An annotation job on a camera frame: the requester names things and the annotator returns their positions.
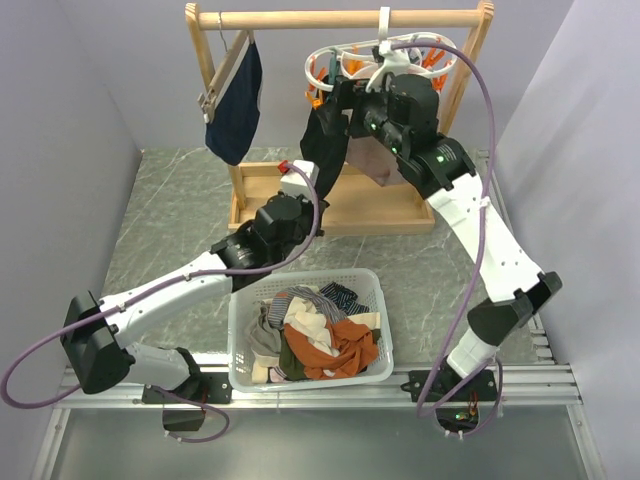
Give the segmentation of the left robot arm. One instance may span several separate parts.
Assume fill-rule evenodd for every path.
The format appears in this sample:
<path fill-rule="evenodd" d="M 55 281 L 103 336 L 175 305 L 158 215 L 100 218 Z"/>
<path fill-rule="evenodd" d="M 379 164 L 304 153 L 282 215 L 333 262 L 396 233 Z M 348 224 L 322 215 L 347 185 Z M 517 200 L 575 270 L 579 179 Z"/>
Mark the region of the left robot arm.
<path fill-rule="evenodd" d="M 81 390 L 102 393 L 121 382 L 159 387 L 179 402 L 196 400 L 205 377 L 185 348 L 141 343 L 147 330 L 215 295 L 235 293 L 271 274 L 299 245 L 320 233 L 328 202 L 282 192 L 180 269 L 128 292 L 71 300 L 61 338 Z"/>

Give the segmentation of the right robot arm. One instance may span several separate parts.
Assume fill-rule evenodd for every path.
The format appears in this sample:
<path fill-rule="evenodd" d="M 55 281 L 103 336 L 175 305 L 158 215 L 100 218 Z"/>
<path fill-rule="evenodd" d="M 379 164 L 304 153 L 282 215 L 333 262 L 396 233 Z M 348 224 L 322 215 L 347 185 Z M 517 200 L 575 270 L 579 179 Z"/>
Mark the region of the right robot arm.
<path fill-rule="evenodd" d="M 439 95 L 429 79 L 388 74 L 367 91 L 362 80 L 336 78 L 317 108 L 326 133 L 371 138 L 396 161 L 400 175 L 436 210 L 472 258 L 474 280 L 487 297 L 466 309 L 468 328 L 446 357 L 440 385 L 460 400 L 476 385 L 473 373 L 504 339 L 527 323 L 561 289 L 521 248 L 491 204 L 464 148 L 438 130 Z"/>

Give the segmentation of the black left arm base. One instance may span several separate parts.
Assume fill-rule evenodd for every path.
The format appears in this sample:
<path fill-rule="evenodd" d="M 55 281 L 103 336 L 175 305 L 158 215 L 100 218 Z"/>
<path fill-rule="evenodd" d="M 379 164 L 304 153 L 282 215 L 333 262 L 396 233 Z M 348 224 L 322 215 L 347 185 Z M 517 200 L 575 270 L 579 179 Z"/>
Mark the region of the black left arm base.
<path fill-rule="evenodd" d="M 227 405 L 231 402 L 232 386 L 228 374 L 199 373 L 167 395 L 159 387 L 145 386 L 141 402 L 144 405 L 177 405 L 183 400 L 196 402 L 196 409 L 166 409 L 162 412 L 163 428 L 169 433 L 197 432 L 204 425 L 207 410 L 202 404 Z"/>

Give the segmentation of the pink beige underwear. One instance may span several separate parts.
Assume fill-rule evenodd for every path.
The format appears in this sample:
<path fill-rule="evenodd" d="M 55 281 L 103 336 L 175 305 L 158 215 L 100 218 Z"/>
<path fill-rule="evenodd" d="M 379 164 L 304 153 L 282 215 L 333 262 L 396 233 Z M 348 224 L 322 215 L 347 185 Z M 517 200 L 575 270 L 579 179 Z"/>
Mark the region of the pink beige underwear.
<path fill-rule="evenodd" d="M 390 82 L 396 79 L 396 75 L 387 74 L 384 77 L 382 88 L 389 90 Z M 362 78 L 365 87 L 369 77 Z M 351 110 L 345 110 L 350 118 Z M 392 117 L 383 126 L 379 138 L 349 138 L 346 153 L 346 162 L 358 169 L 361 173 L 373 180 L 381 187 L 390 187 L 406 184 L 407 181 L 401 175 L 397 156 L 402 152 L 402 127 L 393 124 Z"/>

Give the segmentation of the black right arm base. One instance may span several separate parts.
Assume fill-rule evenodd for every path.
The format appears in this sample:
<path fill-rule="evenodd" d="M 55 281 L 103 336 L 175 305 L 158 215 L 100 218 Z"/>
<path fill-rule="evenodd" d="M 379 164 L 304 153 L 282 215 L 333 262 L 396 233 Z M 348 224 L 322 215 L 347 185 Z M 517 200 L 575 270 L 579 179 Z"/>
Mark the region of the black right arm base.
<path fill-rule="evenodd" d="M 498 377 L 483 369 L 470 380 L 462 380 L 443 363 L 425 397 L 425 403 L 439 403 L 433 410 L 438 426 L 446 436 L 477 432 L 483 425 L 500 415 L 503 369 Z"/>

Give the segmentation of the black underwear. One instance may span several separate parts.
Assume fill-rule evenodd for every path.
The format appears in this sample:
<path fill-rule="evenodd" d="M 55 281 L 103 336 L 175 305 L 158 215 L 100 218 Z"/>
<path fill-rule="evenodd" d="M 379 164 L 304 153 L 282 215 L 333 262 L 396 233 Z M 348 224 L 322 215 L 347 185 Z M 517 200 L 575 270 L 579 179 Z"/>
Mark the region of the black underwear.
<path fill-rule="evenodd" d="M 300 140 L 300 149 L 303 159 L 313 162 L 319 168 L 315 190 L 318 198 L 324 200 L 341 173 L 349 137 L 346 132 L 340 135 L 323 133 L 319 121 L 320 107 L 309 114 L 306 130 Z"/>

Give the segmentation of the white clip hanger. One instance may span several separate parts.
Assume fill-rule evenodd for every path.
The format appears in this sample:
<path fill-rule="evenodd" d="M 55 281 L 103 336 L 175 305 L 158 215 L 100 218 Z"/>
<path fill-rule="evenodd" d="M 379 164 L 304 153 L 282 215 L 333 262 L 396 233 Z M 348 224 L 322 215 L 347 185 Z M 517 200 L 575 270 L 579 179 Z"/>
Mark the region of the white clip hanger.
<path fill-rule="evenodd" d="M 327 101 L 339 76 L 364 80 L 368 93 L 382 87 L 386 74 L 415 74 L 429 79 L 437 92 L 443 90 L 457 57 L 438 46 L 454 47 L 454 42 L 433 32 L 391 37 L 390 19 L 391 9 L 382 7 L 375 40 L 323 47 L 307 57 L 305 97 L 314 109 Z"/>

